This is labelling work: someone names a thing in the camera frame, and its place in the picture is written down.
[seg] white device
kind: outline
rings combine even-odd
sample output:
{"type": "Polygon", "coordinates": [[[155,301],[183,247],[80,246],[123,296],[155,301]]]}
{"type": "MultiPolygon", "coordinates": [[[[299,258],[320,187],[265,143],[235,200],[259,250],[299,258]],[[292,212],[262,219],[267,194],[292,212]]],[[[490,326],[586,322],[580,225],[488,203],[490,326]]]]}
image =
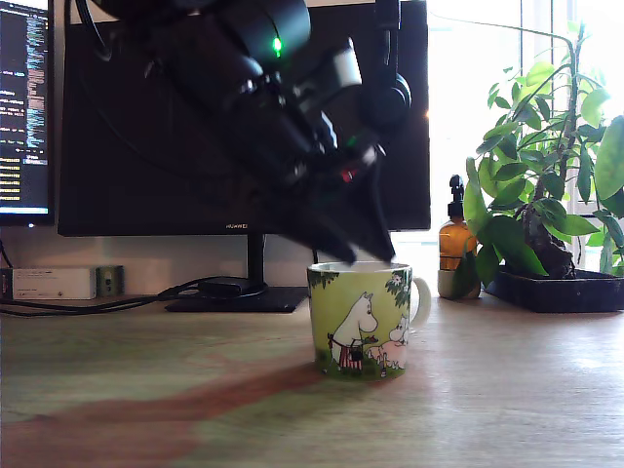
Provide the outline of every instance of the white device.
{"type": "Polygon", "coordinates": [[[16,268],[13,270],[13,298],[93,299],[96,297],[96,269],[90,267],[16,268]]]}

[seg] green mug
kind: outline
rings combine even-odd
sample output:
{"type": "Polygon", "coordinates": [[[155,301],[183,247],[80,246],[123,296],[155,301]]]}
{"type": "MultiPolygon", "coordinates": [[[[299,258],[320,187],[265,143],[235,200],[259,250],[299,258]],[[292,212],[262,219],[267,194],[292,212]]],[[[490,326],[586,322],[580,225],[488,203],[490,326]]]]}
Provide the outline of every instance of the green mug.
{"type": "Polygon", "coordinates": [[[411,267],[376,261],[308,267],[310,316],[319,370],[349,380],[379,380],[406,371],[410,328],[423,326],[431,292],[411,267]],[[411,285],[418,306],[411,310],[411,285]]]}

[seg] green led light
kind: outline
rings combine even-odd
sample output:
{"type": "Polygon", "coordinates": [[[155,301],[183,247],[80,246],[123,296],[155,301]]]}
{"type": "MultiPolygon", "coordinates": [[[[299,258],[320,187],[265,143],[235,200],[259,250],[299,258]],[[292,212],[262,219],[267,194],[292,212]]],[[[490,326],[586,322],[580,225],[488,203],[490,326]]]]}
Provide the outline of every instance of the green led light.
{"type": "Polygon", "coordinates": [[[279,37],[273,39],[273,50],[275,51],[275,55],[279,57],[282,54],[282,41],[279,37]]]}

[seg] monitor stand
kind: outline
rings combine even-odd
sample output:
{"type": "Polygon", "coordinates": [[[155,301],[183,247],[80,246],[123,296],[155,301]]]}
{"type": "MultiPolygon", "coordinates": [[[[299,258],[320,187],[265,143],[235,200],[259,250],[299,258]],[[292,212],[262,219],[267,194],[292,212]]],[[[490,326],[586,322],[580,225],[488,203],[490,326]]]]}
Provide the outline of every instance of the monitor stand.
{"type": "Polygon", "coordinates": [[[202,291],[165,308],[170,312],[293,312],[308,296],[308,289],[264,283],[264,239],[263,234],[247,236],[247,278],[215,277],[202,285],[202,291]]]}

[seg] plant pot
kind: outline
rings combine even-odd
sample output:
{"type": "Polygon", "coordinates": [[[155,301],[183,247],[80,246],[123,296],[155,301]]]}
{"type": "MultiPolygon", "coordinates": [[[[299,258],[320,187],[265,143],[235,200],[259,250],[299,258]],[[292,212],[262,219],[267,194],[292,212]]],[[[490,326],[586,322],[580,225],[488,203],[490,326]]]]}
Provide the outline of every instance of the plant pot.
{"type": "Polygon", "coordinates": [[[575,280],[532,279],[501,269],[486,292],[540,313],[615,312],[624,309],[624,278],[576,270],[575,280]]]}

